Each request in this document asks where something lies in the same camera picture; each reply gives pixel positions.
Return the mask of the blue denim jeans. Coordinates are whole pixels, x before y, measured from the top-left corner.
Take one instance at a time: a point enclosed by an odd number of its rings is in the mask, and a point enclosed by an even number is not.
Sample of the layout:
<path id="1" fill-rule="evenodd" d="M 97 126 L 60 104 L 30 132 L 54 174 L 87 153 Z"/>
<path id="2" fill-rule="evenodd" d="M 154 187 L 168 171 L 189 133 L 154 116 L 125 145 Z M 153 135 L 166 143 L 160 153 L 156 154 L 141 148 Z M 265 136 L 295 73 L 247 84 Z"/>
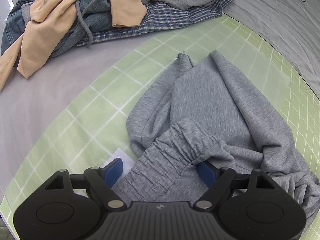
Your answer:
<path id="1" fill-rule="evenodd" d="M 11 10 L 3 31 L 1 54 L 24 33 L 27 23 L 31 21 L 30 7 L 34 1 L 18 0 Z M 76 20 L 58 43 L 51 57 L 65 53 L 85 36 L 89 38 L 89 41 L 85 43 L 89 47 L 93 43 L 93 33 L 112 27 L 110 0 L 77 0 L 75 8 Z"/>

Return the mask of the beige shirt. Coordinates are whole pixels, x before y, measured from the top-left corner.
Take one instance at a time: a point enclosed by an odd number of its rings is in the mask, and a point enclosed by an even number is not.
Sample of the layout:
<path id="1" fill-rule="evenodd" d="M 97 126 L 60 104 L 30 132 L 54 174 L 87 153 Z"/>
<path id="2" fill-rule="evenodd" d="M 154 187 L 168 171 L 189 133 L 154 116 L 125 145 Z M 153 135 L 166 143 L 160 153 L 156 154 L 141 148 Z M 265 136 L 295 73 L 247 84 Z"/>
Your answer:
<path id="1" fill-rule="evenodd" d="M 25 78 L 44 66 L 76 19 L 76 0 L 35 0 L 24 33 L 1 56 L 1 86 L 14 66 Z M 139 26 L 146 15 L 141 0 L 110 0 L 112 26 Z"/>

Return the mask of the green grid cutting mat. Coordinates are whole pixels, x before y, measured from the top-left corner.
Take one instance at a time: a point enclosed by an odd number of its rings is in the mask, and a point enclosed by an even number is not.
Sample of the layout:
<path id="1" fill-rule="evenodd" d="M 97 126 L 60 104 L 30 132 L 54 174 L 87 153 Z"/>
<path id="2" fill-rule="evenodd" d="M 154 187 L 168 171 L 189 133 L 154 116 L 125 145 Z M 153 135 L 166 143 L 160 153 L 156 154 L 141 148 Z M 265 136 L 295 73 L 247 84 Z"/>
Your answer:
<path id="1" fill-rule="evenodd" d="M 1 92 L 1 217 L 59 168 L 80 173 L 115 157 L 135 160 L 126 132 L 132 108 L 179 53 L 201 62 L 218 50 L 289 124 L 319 174 L 319 99 L 257 33 L 223 15 L 186 28 L 75 48 L 25 79 L 13 71 Z"/>

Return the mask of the grey sweatpants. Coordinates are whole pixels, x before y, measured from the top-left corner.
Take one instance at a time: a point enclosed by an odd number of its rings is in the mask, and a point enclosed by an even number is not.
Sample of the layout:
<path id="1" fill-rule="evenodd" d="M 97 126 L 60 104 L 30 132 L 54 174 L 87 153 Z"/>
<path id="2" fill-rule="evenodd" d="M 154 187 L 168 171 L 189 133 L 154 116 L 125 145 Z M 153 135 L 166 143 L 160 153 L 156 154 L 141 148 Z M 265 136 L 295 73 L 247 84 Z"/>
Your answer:
<path id="1" fill-rule="evenodd" d="M 126 126 L 138 160 L 113 190 L 127 204 L 195 203 L 208 189 L 197 165 L 209 161 L 242 174 L 267 173 L 302 206 L 308 225 L 319 211 L 319 180 L 296 149 L 291 128 L 218 51 L 197 65 L 178 55 Z"/>

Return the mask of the white paper label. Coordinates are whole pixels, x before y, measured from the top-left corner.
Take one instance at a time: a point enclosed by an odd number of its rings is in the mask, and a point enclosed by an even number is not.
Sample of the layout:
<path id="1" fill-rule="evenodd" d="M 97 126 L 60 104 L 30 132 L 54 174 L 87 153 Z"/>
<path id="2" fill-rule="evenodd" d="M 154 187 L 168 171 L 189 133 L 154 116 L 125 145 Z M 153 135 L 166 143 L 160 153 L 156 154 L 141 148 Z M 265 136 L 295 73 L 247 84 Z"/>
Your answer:
<path id="1" fill-rule="evenodd" d="M 104 184 L 112 189 L 117 182 L 129 173 L 134 165 L 135 161 L 122 149 L 118 148 L 104 164 L 86 167 L 83 172 L 70 174 L 73 193 L 77 196 L 89 198 L 91 194 L 90 187 L 84 176 L 86 170 L 95 171 L 103 180 Z"/>

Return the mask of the blue plaid shirt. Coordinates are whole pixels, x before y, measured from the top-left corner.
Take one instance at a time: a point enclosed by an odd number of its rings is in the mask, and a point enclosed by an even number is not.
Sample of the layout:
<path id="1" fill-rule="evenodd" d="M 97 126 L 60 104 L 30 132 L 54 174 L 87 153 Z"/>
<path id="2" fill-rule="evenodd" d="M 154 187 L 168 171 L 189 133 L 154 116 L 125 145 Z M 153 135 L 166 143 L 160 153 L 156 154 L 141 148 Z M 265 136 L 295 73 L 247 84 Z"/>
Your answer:
<path id="1" fill-rule="evenodd" d="M 222 16 L 225 7 L 231 2 L 232 0 L 213 0 L 213 4 L 208 7 L 193 7 L 185 11 L 172 8 L 163 2 L 151 2 L 146 5 L 147 13 L 139 26 L 95 32 L 93 33 L 93 43 L 184 28 Z"/>

